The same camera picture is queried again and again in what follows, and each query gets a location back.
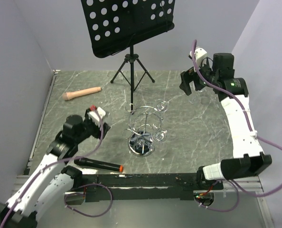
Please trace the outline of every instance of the gray wall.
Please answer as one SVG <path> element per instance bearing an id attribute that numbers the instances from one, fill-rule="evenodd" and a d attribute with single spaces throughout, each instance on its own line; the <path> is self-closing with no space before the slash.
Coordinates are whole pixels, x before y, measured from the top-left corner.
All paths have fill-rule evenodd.
<path id="1" fill-rule="evenodd" d="M 260 0 L 233 54 L 236 76 L 246 79 L 258 135 L 282 146 L 282 0 Z M 273 164 L 260 178 L 265 190 L 282 182 L 282 152 L 262 143 Z M 282 191 L 267 197 L 276 227 L 282 228 Z"/>
<path id="2" fill-rule="evenodd" d="M 0 0 L 0 201 L 26 166 L 52 71 L 13 0 Z"/>
<path id="3" fill-rule="evenodd" d="M 148 69 L 174 70 L 191 66 L 191 42 L 210 53 L 230 52 L 259 0 L 177 0 L 175 28 L 136 45 Z M 124 51 L 98 59 L 93 55 L 80 0 L 15 0 L 53 69 L 117 69 Z"/>

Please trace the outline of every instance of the gray marble surface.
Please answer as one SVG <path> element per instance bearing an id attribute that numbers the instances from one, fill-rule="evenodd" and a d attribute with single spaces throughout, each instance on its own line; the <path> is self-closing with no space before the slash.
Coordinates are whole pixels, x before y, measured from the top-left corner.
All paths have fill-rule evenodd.
<path id="1" fill-rule="evenodd" d="M 186 96 L 179 89 L 181 71 L 150 71 L 156 83 L 145 76 L 134 93 L 136 106 L 153 105 L 157 99 L 169 103 L 163 128 L 168 130 L 168 140 L 156 146 L 146 158 L 135 157 L 128 151 L 127 139 L 122 132 L 128 127 L 130 86 L 119 75 L 111 84 L 115 71 L 64 71 L 59 72 L 45 113 L 37 142 L 31 171 L 39 165 L 49 144 L 61 130 L 66 117 L 84 115 L 91 105 L 102 107 L 112 116 L 112 128 L 92 159 L 122 164 L 124 173 L 174 173 L 195 172 L 199 166 L 232 158 L 232 139 L 226 115 L 212 89 L 193 92 Z M 124 74 L 130 78 L 128 71 Z M 138 81 L 143 72 L 135 72 Z M 75 98 L 62 99 L 62 93 L 101 86 L 102 91 Z M 90 138 L 79 145 L 77 155 L 90 152 L 98 140 Z M 105 170 L 83 169 L 83 173 L 110 173 Z"/>

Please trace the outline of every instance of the music stand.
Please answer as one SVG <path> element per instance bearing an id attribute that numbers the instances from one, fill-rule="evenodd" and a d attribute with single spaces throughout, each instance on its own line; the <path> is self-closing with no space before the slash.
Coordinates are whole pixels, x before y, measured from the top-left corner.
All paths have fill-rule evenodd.
<path id="1" fill-rule="evenodd" d="M 130 53 L 125 55 L 124 62 L 111 80 L 119 73 L 131 86 L 131 104 L 133 92 L 147 74 L 147 69 L 134 54 L 133 45 L 150 39 L 174 28 L 173 11 L 175 0 L 81 0 L 85 19 L 92 43 L 94 55 L 105 58 L 115 55 L 128 47 Z M 134 62 L 137 61 L 144 74 L 137 86 L 134 86 Z M 131 82 L 125 77 L 122 68 L 126 63 L 131 65 Z"/>

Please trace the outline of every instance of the beige cylinder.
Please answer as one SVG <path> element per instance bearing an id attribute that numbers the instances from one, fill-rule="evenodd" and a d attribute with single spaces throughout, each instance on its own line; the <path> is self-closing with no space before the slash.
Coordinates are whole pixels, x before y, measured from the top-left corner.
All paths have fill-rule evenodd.
<path id="1" fill-rule="evenodd" d="M 89 88 L 89 89 L 83 89 L 83 90 L 79 90 L 79 91 L 75 91 L 75 92 L 67 92 L 67 93 L 63 93 L 62 94 L 62 98 L 66 101 L 71 100 L 75 97 L 79 97 L 79 96 L 84 96 L 87 94 L 93 94 L 96 92 L 101 91 L 101 87 L 94 87 L 94 88 Z"/>

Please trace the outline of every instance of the tripod base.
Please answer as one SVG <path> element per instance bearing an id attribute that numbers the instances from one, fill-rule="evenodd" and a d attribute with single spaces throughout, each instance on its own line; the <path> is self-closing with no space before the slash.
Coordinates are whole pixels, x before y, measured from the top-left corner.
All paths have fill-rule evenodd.
<path id="1" fill-rule="evenodd" d="M 137 61 L 140 64 L 140 66 L 142 67 L 142 69 L 144 70 L 144 74 L 142 75 L 141 79 L 137 83 L 136 87 L 135 87 L 135 83 L 134 83 L 134 62 L 135 61 Z M 131 82 L 129 82 L 129 80 L 125 77 L 125 75 L 122 72 L 122 69 L 123 69 L 123 67 L 126 63 L 131 64 Z M 125 80 L 128 82 L 128 84 L 131 86 L 131 104 L 133 104 L 133 92 L 136 91 L 138 85 L 140 84 L 140 82 L 142 81 L 142 79 L 144 78 L 145 75 L 147 75 L 153 83 L 155 82 L 155 80 L 151 77 L 150 73 L 147 71 L 145 66 L 139 60 L 139 55 L 134 54 L 133 46 L 130 47 L 130 54 L 125 55 L 125 59 L 124 59 L 122 65 L 120 66 L 119 70 L 115 74 L 115 76 L 112 78 L 111 83 L 113 83 L 113 81 L 115 80 L 115 78 L 118 76 L 119 73 L 122 74 L 122 76 L 125 78 Z"/>

